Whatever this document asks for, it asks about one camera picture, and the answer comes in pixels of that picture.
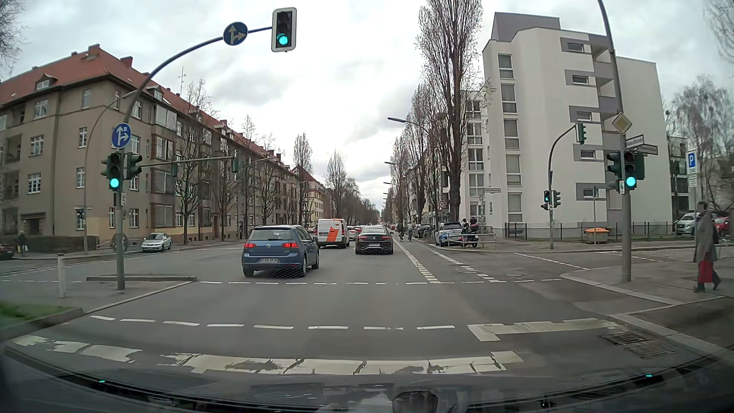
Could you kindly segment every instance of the bollard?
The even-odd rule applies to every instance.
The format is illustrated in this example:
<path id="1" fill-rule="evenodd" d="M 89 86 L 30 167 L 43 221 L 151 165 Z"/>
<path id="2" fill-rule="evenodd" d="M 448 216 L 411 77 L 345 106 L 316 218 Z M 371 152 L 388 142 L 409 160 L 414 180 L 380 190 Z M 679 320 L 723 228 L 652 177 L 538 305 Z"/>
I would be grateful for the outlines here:
<path id="1" fill-rule="evenodd" d="M 66 297 L 66 271 L 64 269 L 64 253 L 59 253 L 57 256 L 58 260 L 58 272 L 59 272 L 59 297 Z"/>

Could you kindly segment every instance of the manhole cover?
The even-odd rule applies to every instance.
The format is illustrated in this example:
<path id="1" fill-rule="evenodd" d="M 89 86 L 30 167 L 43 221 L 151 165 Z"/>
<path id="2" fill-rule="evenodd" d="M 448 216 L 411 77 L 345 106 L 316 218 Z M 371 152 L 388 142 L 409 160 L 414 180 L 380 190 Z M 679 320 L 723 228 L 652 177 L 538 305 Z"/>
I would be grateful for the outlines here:
<path id="1" fill-rule="evenodd" d="M 653 357 L 677 353 L 677 351 L 666 347 L 659 342 L 639 342 L 625 347 L 625 350 L 630 351 L 641 359 L 651 359 Z"/>
<path id="2" fill-rule="evenodd" d="M 632 331 L 627 331 L 625 333 L 610 334 L 608 336 L 601 336 L 601 338 L 609 341 L 611 344 L 614 344 L 614 345 L 631 344 L 633 342 L 642 342 L 642 341 L 649 340 L 647 337 L 642 336 L 637 333 L 633 333 Z"/>

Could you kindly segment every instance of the white van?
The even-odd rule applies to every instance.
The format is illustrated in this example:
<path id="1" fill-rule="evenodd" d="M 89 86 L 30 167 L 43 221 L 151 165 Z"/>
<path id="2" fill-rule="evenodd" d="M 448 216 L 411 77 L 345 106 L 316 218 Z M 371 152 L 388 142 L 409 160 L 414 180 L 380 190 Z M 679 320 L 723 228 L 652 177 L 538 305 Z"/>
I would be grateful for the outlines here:
<path id="1" fill-rule="evenodd" d="M 338 245 L 339 248 L 349 246 L 346 221 L 341 218 L 319 220 L 319 223 L 316 225 L 316 233 L 319 236 L 319 240 L 316 241 L 319 248 L 325 245 Z"/>

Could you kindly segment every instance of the blue car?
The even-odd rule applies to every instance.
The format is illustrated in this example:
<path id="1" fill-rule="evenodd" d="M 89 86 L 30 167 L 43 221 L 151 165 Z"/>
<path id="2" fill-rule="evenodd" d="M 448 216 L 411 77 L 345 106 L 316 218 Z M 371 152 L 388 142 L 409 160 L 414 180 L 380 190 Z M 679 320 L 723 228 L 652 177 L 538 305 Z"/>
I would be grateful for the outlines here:
<path id="1" fill-rule="evenodd" d="M 297 276 L 319 267 L 319 247 L 300 225 L 257 226 L 242 249 L 242 273 L 292 270 Z"/>

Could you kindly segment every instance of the pedestrian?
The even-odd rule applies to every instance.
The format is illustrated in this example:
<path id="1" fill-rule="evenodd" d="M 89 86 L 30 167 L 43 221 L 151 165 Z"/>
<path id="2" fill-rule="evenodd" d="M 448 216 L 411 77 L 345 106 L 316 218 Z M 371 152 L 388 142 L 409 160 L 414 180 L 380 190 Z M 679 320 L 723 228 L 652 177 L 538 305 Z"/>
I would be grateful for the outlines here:
<path id="1" fill-rule="evenodd" d="M 717 256 L 716 244 L 713 239 L 714 227 L 711 211 L 708 211 L 708 204 L 703 201 L 698 203 L 697 211 L 701 213 L 696 226 L 696 251 L 694 256 L 698 263 L 698 282 L 693 291 L 703 292 L 706 291 L 705 284 L 707 282 L 713 283 L 713 289 L 715 290 L 722 280 L 713 270 L 713 262 L 717 260 Z"/>
<path id="2" fill-rule="evenodd" d="M 23 231 L 18 235 L 18 247 L 21 250 L 21 256 L 26 256 L 26 234 Z"/>

